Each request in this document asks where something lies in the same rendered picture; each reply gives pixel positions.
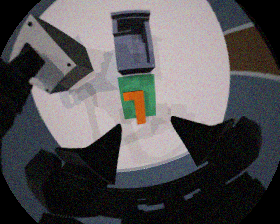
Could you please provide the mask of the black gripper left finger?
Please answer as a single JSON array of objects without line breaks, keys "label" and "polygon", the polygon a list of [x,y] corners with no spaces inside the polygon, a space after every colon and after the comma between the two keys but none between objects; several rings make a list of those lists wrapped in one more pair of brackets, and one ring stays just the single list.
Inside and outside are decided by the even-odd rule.
[{"label": "black gripper left finger", "polygon": [[56,148],[55,153],[62,157],[62,161],[67,163],[81,165],[95,172],[100,179],[108,181],[107,184],[115,185],[117,157],[119,157],[120,143],[123,133],[121,127],[115,125],[111,131],[105,132],[105,135],[99,137],[95,143],[85,148]]}]

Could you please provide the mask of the orange l-shaped part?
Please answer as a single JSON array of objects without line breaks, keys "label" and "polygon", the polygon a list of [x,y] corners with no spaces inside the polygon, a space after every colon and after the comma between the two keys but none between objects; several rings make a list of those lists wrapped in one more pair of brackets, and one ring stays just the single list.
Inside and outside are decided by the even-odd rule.
[{"label": "orange l-shaped part", "polygon": [[147,120],[145,120],[144,91],[125,92],[123,93],[123,99],[124,101],[135,100],[137,125],[147,124]]}]

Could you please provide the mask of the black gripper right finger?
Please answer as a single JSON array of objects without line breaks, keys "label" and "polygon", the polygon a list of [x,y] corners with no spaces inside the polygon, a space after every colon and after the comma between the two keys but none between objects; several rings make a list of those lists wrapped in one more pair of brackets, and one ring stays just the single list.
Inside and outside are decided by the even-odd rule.
[{"label": "black gripper right finger", "polygon": [[195,121],[183,119],[183,117],[171,117],[173,129],[180,140],[183,140],[185,148],[188,149],[193,161],[197,167],[205,163],[205,157],[209,156],[209,152],[213,151],[214,145],[220,140],[222,132],[228,131],[236,123],[236,119],[222,121],[216,125],[204,125],[203,123],[195,123]]}]

